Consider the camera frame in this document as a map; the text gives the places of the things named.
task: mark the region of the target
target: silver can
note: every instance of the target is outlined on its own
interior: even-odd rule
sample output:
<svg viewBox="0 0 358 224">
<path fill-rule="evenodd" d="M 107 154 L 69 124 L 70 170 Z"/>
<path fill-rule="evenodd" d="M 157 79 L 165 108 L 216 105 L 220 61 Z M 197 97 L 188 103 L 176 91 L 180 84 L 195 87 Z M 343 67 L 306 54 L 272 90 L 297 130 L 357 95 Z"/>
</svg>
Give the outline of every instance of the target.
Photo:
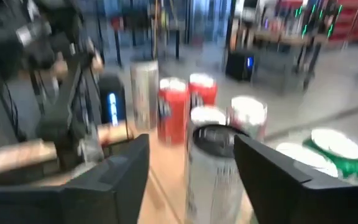
<svg viewBox="0 0 358 224">
<path fill-rule="evenodd" d="M 185 154 L 185 177 L 188 175 L 188 151 L 189 141 L 194 129 L 204 124 L 226 124 L 226 114 L 215 106 L 197 106 L 190 111 L 190 119 L 186 127 L 186 154 Z"/>
<path fill-rule="evenodd" d="M 158 62 L 136 61 L 131 65 L 132 99 L 137 129 L 157 125 Z"/>
<path fill-rule="evenodd" d="M 251 96 L 236 96 L 227 109 L 227 123 L 258 141 L 263 141 L 267 124 L 267 106 Z"/>
<path fill-rule="evenodd" d="M 234 160 L 234 136 L 220 124 L 196 128 L 189 137 L 186 224 L 236 223 L 244 187 Z"/>
</svg>

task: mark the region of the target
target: can lid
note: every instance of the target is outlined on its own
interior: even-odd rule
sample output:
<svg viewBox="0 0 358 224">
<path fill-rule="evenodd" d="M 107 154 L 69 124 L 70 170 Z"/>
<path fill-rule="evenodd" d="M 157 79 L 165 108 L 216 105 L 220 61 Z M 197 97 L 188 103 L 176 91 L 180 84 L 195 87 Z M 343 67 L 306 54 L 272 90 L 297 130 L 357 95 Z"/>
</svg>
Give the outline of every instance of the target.
<svg viewBox="0 0 358 224">
<path fill-rule="evenodd" d="M 236 96 L 231 99 L 231 108 L 236 119 L 250 124 L 262 124 L 266 121 L 267 107 L 251 96 Z"/>
<path fill-rule="evenodd" d="M 211 88 L 215 85 L 215 80 L 205 73 L 193 73 L 190 75 L 190 83 L 203 87 Z"/>
<path fill-rule="evenodd" d="M 311 131 L 311 139 L 329 154 L 345 159 L 358 159 L 358 141 L 340 131 L 316 128 Z"/>
<path fill-rule="evenodd" d="M 158 61 L 151 57 L 133 57 L 131 70 L 155 71 L 158 70 Z"/>
<path fill-rule="evenodd" d="M 160 90 L 186 91 L 186 81 L 179 78 L 163 78 L 160 80 Z"/>
<path fill-rule="evenodd" d="M 209 156 L 234 158 L 234 136 L 245 134 L 231 126 L 206 124 L 193 131 L 194 145 Z"/>
<path fill-rule="evenodd" d="M 208 122 L 226 124 L 226 115 L 215 106 L 197 106 L 190 112 L 191 122 L 195 125 L 201 125 Z"/>
<path fill-rule="evenodd" d="M 276 150 L 331 177 L 339 176 L 333 161 L 301 144 L 283 142 L 276 147 Z"/>
</svg>

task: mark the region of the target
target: aluminum can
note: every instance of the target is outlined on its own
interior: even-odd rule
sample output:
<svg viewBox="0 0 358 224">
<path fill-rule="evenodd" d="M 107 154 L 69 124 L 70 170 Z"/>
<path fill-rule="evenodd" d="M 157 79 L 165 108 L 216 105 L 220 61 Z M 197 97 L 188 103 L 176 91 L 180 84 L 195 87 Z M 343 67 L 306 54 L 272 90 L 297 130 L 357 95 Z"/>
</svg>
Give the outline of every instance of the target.
<svg viewBox="0 0 358 224">
<path fill-rule="evenodd" d="M 218 87 L 215 80 L 204 73 L 193 73 L 189 79 L 190 111 L 203 105 L 215 105 Z"/>
<path fill-rule="evenodd" d="M 331 177 L 339 177 L 338 169 L 332 160 L 312 148 L 292 142 L 283 142 L 276 147 L 276 150 L 301 164 L 310 166 L 312 169 L 323 172 Z"/>
<path fill-rule="evenodd" d="M 193 131 L 188 155 L 186 224 L 236 223 L 244 187 L 234 160 L 241 130 L 207 124 Z"/>
<path fill-rule="evenodd" d="M 157 125 L 158 62 L 136 60 L 131 65 L 132 100 L 137 129 Z"/>
<path fill-rule="evenodd" d="M 163 78 L 158 91 L 158 139 L 168 145 L 185 142 L 189 92 L 178 78 Z"/>
<path fill-rule="evenodd" d="M 251 96 L 236 96 L 227 109 L 227 123 L 249 137 L 263 141 L 267 124 L 267 106 Z"/>
<path fill-rule="evenodd" d="M 194 129 L 198 126 L 204 124 L 226 124 L 226 114 L 224 111 L 220 110 L 215 106 L 197 106 L 193 108 L 190 112 L 190 118 L 187 122 L 186 128 L 186 154 L 185 154 L 185 177 L 187 174 L 187 158 L 188 158 L 188 149 L 190 148 L 190 136 L 193 133 Z"/>
<path fill-rule="evenodd" d="M 315 128 L 303 145 L 324 154 L 334 162 L 341 179 L 358 179 L 358 138 L 335 129 Z"/>
</svg>

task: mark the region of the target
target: red soda can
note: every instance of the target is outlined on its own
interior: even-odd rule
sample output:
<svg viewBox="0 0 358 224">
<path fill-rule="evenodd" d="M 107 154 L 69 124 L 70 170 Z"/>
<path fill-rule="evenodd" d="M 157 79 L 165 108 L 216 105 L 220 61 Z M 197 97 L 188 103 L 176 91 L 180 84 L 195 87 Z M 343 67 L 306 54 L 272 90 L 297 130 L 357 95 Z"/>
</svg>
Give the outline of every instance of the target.
<svg viewBox="0 0 358 224">
<path fill-rule="evenodd" d="M 193 73 L 189 80 L 190 111 L 197 106 L 214 106 L 218 87 L 215 80 L 204 73 Z"/>
<path fill-rule="evenodd" d="M 185 142 L 189 92 L 184 80 L 163 78 L 158 90 L 158 139 L 169 145 Z"/>
</svg>

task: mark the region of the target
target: blue light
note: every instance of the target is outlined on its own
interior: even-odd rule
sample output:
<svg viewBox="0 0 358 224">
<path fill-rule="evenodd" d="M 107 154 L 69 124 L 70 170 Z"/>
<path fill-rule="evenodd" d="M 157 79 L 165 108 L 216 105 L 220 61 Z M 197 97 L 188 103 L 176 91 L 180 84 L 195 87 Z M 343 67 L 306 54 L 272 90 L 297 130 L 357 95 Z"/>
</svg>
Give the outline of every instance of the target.
<svg viewBox="0 0 358 224">
<path fill-rule="evenodd" d="M 254 58 L 252 57 L 247 58 L 247 68 L 252 68 L 253 65 L 254 65 Z"/>
<path fill-rule="evenodd" d="M 118 125 L 116 103 L 117 103 L 116 95 L 114 93 L 110 93 L 108 96 L 108 105 L 109 105 L 110 122 L 112 123 L 113 126 Z"/>
</svg>

